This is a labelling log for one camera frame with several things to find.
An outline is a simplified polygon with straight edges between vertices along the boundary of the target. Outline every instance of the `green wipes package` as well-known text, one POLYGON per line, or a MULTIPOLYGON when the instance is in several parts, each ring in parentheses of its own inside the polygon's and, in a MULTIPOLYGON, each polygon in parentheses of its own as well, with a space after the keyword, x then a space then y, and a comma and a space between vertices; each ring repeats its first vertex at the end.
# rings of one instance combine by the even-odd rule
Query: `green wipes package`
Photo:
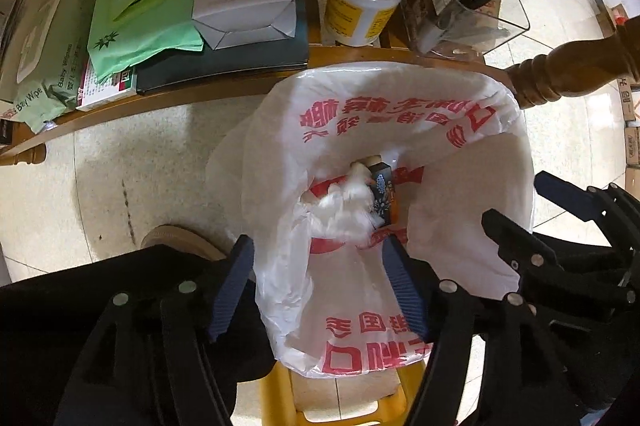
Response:
POLYGON ((165 49, 202 50, 193 0, 96 0, 87 49, 98 82, 165 49))
POLYGON ((14 109, 34 133, 76 107, 94 4, 47 0, 24 31, 14 109))

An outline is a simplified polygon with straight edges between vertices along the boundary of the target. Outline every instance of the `plastic bag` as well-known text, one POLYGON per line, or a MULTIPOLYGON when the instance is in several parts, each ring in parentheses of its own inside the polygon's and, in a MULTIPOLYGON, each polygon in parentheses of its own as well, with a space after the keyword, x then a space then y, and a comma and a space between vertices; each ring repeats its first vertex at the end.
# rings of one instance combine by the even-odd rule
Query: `plastic bag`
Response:
POLYGON ((165 49, 201 51, 193 0, 96 0, 88 51, 98 82, 165 49))
POLYGON ((383 62, 282 81, 207 164, 230 238, 255 241, 256 301, 274 354, 306 377, 403 366, 428 351, 382 266, 390 232, 472 294, 516 290, 517 273, 484 235, 481 215, 495 208, 530 229, 532 182, 524 118, 505 86, 383 62), (301 195, 322 196, 352 161, 374 154, 394 169, 398 223, 364 248, 312 236, 301 195))
POLYGON ((76 107, 95 0, 49 0, 29 19, 14 100, 33 133, 76 107))

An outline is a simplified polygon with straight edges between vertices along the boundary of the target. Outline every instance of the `wooden table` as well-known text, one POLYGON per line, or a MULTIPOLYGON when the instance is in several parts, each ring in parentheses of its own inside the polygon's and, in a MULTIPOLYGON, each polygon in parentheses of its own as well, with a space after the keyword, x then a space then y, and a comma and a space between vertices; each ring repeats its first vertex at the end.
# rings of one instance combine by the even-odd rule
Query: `wooden table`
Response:
MULTIPOLYGON (((575 96, 591 92, 600 86, 599 84, 595 85, 595 83, 606 82, 605 80, 607 80, 608 76, 605 76, 607 74, 618 73, 620 69, 620 67, 606 67, 607 74, 599 74, 595 80, 587 80, 585 84, 584 82, 580 83, 580 81, 569 81, 568 78, 571 79, 571 77, 564 70, 560 70, 558 74, 554 70, 550 72, 546 70, 545 56, 536 58, 535 67, 531 66, 532 60, 527 60, 520 66, 511 67, 508 72, 486 66, 481 62, 420 57, 406 48, 406 29, 399 11, 396 11, 387 27, 382 31, 379 48, 373 46, 360 48, 337 45, 323 46, 319 2, 318 0, 305 0, 305 3, 310 47, 309 68, 356 61, 393 61, 419 64, 427 68, 441 67, 482 72, 511 88, 516 93, 516 98, 523 108, 558 99, 560 95, 569 94, 575 96)), ((619 60, 621 64, 628 64, 629 60, 625 58, 628 55, 628 51, 623 46, 620 44, 620 39, 613 42, 610 41, 606 47, 606 56, 604 58, 607 60, 619 60)), ((561 46, 554 51, 556 60, 560 62, 564 61, 563 47, 565 46, 561 46)), ((639 48, 640 45, 634 45, 634 50, 639 48)), ((595 49, 593 48, 590 50, 592 56, 599 55, 598 53, 594 54, 594 51, 595 49)), ((585 72, 580 69, 576 62, 580 52, 573 50, 571 54, 572 57, 566 65, 571 66, 572 74, 579 74, 582 81, 585 77, 585 72)), ((37 164, 44 161, 46 157, 45 143, 47 141, 121 117, 192 102, 266 94, 273 85, 289 75, 290 72, 270 72, 265 74, 245 73, 215 76, 210 80, 186 83, 186 86, 168 88, 146 96, 132 96, 101 106, 90 112, 71 112, 57 118, 55 120, 57 124, 55 128, 41 132, 38 135, 34 135, 24 123, 16 124, 14 126, 12 145, 5 147, 0 152, 0 165, 17 164, 18 162, 37 164)))

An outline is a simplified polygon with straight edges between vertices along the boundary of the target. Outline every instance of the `white plastic bag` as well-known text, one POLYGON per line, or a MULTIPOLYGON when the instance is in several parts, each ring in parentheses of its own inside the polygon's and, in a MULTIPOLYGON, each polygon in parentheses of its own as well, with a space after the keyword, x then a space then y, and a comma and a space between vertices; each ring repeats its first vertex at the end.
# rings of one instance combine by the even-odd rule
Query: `white plastic bag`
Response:
POLYGON ((275 357, 306 377, 403 366, 428 347, 401 315, 381 258, 394 232, 410 256, 472 294, 501 298, 518 276, 482 231, 495 208, 530 229, 533 168, 508 89, 474 72, 386 62, 282 81, 214 150, 207 184, 229 232, 255 242, 256 301, 275 357), (309 232, 316 196, 380 154, 394 169, 396 225, 358 249, 309 232))

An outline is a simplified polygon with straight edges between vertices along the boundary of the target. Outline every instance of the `yellow label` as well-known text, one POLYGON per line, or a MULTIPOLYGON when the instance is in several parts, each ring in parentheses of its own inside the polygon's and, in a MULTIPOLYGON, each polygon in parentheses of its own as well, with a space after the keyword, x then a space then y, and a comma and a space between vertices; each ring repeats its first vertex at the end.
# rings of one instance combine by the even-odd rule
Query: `yellow label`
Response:
POLYGON ((382 32, 382 29, 385 28, 386 22, 389 21, 389 18, 391 18, 391 15, 395 10, 396 8, 392 7, 390 9, 378 11, 378 13, 373 17, 373 22, 371 22, 371 27, 369 27, 369 30, 365 34, 365 38, 375 38, 378 36, 378 34, 382 32))
POLYGON ((340 36, 350 38, 360 21, 362 9, 345 0, 327 0, 324 22, 340 36))

